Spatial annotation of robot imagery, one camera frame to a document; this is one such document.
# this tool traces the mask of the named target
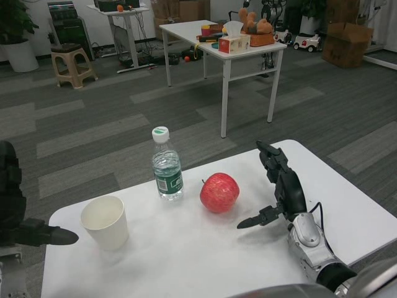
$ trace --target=white table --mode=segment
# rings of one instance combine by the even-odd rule
[[[308,209],[322,202],[328,241],[342,261],[352,264],[397,239],[397,219],[305,147],[291,140],[274,146],[283,149],[299,175]],[[240,187],[233,210],[223,215],[208,212],[199,198],[201,179],[216,172],[228,173]],[[89,201],[56,211],[50,224],[80,239],[47,246],[42,298],[224,298],[308,282],[288,250],[283,217],[266,227],[236,229],[276,202],[259,151],[184,171],[183,179],[179,203],[161,201],[154,181],[113,193],[125,203],[130,231],[117,252],[100,251],[80,225]]]
[[[139,8],[133,9],[131,11],[125,10],[122,12],[118,12],[118,11],[103,12],[103,11],[100,11],[99,8],[95,7],[95,5],[93,5],[93,4],[87,5],[87,7],[99,12],[100,14],[103,14],[104,16],[107,16],[111,30],[112,30],[112,26],[114,25],[113,17],[123,17],[124,18],[124,21],[127,26],[128,43],[130,45],[131,58],[132,58],[133,64],[131,65],[130,68],[127,68],[125,70],[119,70],[119,71],[117,71],[117,73],[125,73],[127,71],[139,70],[140,68],[146,68],[146,67],[153,65],[153,64],[139,65],[138,55],[136,54],[135,38],[134,38],[134,33],[132,31],[132,23],[131,23],[131,19],[130,19],[130,17],[135,14],[141,14],[142,12],[149,11],[148,8],[139,7]]]
[[[192,45],[197,44],[199,41],[196,39],[196,36],[201,35],[201,26],[202,25],[210,25],[215,24],[209,20],[197,20],[195,22],[186,22],[186,23],[175,23],[168,25],[160,25],[160,28],[163,30],[163,42],[164,42],[164,55],[168,57],[168,34],[171,34],[179,39],[182,39],[186,42],[191,43]],[[267,114],[267,121],[272,122],[275,97],[277,94],[277,86],[279,85],[279,76],[281,70],[281,62],[283,58],[283,50],[287,47],[282,43],[274,43],[272,45],[266,45],[263,47],[251,47],[248,51],[235,53],[235,54],[226,54],[223,52],[219,52],[218,49],[212,48],[211,43],[203,43],[198,46],[204,52],[203,61],[204,61],[204,78],[207,78],[207,54],[214,56],[217,59],[223,61],[223,91],[222,91],[222,118],[221,118],[221,137],[226,137],[226,119],[228,115],[228,90],[229,90],[229,82],[236,81],[237,79],[244,79],[250,76],[262,75],[264,73],[275,72],[273,79],[273,87],[272,94],[270,96],[270,105],[269,111]],[[272,69],[257,71],[249,74],[245,74],[242,76],[230,76],[231,73],[231,61],[233,59],[241,59],[254,55],[262,55],[265,53],[275,52],[277,55],[276,66]],[[168,86],[171,87],[171,74],[169,71],[169,62],[166,59],[166,70],[167,70],[167,82]]]

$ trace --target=beige stool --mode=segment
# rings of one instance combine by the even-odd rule
[[[76,62],[76,55],[82,55],[86,60],[88,67],[79,66]],[[65,43],[59,47],[51,48],[52,65],[54,67],[58,87],[61,82],[70,82],[74,89],[83,87],[83,79],[93,76],[95,80],[98,79],[95,71],[89,61],[86,52],[81,45],[75,43]],[[61,58],[66,64],[67,69],[59,71],[56,64],[56,58]]]

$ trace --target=red apple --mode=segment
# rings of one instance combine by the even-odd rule
[[[200,193],[203,205],[211,212],[229,211],[240,193],[236,181],[225,173],[216,173],[204,183]]]

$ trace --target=robotic hand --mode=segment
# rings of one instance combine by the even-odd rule
[[[296,172],[288,167],[288,159],[284,152],[280,148],[276,149],[261,141],[257,142],[257,147],[260,151],[259,158],[267,170],[267,177],[271,183],[275,183],[274,194],[277,203],[276,207],[267,206],[259,211],[258,216],[243,220],[237,228],[248,228],[255,225],[265,226],[276,220],[280,214],[283,214],[285,219],[290,222],[288,225],[288,245],[291,252],[299,259],[300,265],[309,280],[326,287],[338,297],[368,297],[369,295],[358,295],[357,293],[359,293],[360,287],[357,286],[353,287],[354,291],[350,291],[349,295],[346,296],[352,283],[356,280],[357,274],[348,268],[329,246],[324,234],[323,208],[321,203],[317,203],[316,207],[310,212],[307,211],[305,195],[299,178]],[[318,207],[320,207],[321,211],[321,227],[316,224],[312,214]],[[380,272],[388,270],[388,275],[387,278],[383,274],[376,279],[376,274],[374,275],[374,271],[372,271],[372,275],[370,274],[371,281],[376,280],[376,286],[383,286],[397,276],[397,259],[384,264],[383,267],[380,266],[380,268],[375,272],[380,274]],[[360,290],[362,290],[363,279],[357,280],[355,283],[357,284],[359,281],[361,282]],[[373,291],[374,285],[371,284],[369,288],[370,291]],[[295,291],[293,292],[295,296],[283,297],[300,297]]]
[[[14,147],[0,141],[0,298],[29,297],[18,244],[69,245],[79,237],[44,220],[25,219],[26,198],[19,185],[22,171]]]

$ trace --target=table leg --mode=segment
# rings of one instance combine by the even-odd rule
[[[168,60],[168,33],[165,30],[163,30],[163,46],[164,46],[164,57],[166,59],[167,83],[168,83],[168,87],[171,87],[171,74],[169,71],[169,60]]]
[[[204,52],[204,55],[203,55],[203,57],[204,57],[204,78],[206,79],[207,78],[207,53],[206,52]]]
[[[132,31],[132,24],[131,24],[131,16],[129,14],[123,16],[125,23],[127,25],[127,35],[128,35],[128,42],[130,44],[130,53],[132,57],[132,61],[134,63],[134,68],[139,68],[138,56],[136,54],[135,48],[135,38],[134,33]]]
[[[280,77],[282,59],[283,59],[283,50],[279,50],[279,52],[277,54],[277,65],[276,65],[277,70],[274,73],[272,94],[270,96],[269,113],[267,114],[267,122],[268,123],[271,123],[272,118],[273,118],[275,97],[277,95],[277,87],[279,85],[279,77]]]
[[[228,93],[231,71],[231,59],[223,61],[222,119],[221,137],[226,138],[226,120],[228,118]]]
[[[116,41],[114,40],[114,31],[113,31],[113,29],[114,29],[114,21],[113,21],[113,16],[107,16],[107,19],[109,21],[110,31],[111,31],[112,36],[113,36],[114,49],[116,50],[116,52],[115,53],[111,53],[111,54],[102,55],[101,58],[118,55],[118,49],[117,49],[117,46],[116,46]]]

